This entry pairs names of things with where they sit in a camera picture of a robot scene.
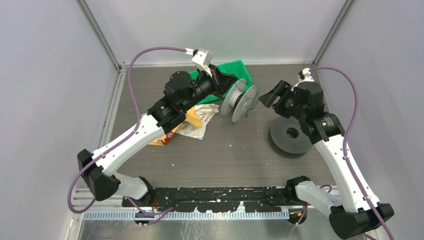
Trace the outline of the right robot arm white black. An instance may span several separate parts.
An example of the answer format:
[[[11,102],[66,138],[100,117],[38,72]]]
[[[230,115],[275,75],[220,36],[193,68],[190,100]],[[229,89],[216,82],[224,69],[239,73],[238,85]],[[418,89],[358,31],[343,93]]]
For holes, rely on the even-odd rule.
[[[339,195],[332,195],[306,176],[295,177],[286,183],[288,203],[314,206],[344,240],[375,230],[394,216],[392,206],[380,202],[365,181],[340,120],[325,109],[324,92],[318,83],[303,81],[293,86],[282,80],[259,101],[276,114],[298,121],[324,158],[339,190]]]

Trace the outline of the white plastic cable spool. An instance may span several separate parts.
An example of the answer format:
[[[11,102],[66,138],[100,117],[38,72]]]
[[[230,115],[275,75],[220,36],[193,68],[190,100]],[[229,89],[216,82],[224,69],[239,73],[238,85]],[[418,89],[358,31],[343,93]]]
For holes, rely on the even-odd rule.
[[[221,115],[225,116],[232,113],[231,121],[233,123],[246,116],[248,111],[256,105],[259,89],[256,85],[251,85],[246,89],[247,83],[248,81],[245,78],[237,80],[221,105]]]

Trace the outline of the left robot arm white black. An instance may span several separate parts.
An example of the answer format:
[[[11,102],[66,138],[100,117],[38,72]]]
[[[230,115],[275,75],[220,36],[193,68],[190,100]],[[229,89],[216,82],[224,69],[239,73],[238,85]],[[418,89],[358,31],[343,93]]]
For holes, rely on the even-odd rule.
[[[119,195],[133,198],[141,207],[153,202],[146,180],[117,173],[117,170],[139,150],[185,121],[189,109],[208,95],[221,97],[238,79],[234,74],[221,72],[215,65],[209,68],[210,73],[199,71],[195,80],[186,71],[173,73],[164,85],[164,96],[133,128],[100,149],[93,152],[83,149],[77,154],[81,177],[96,201]]]

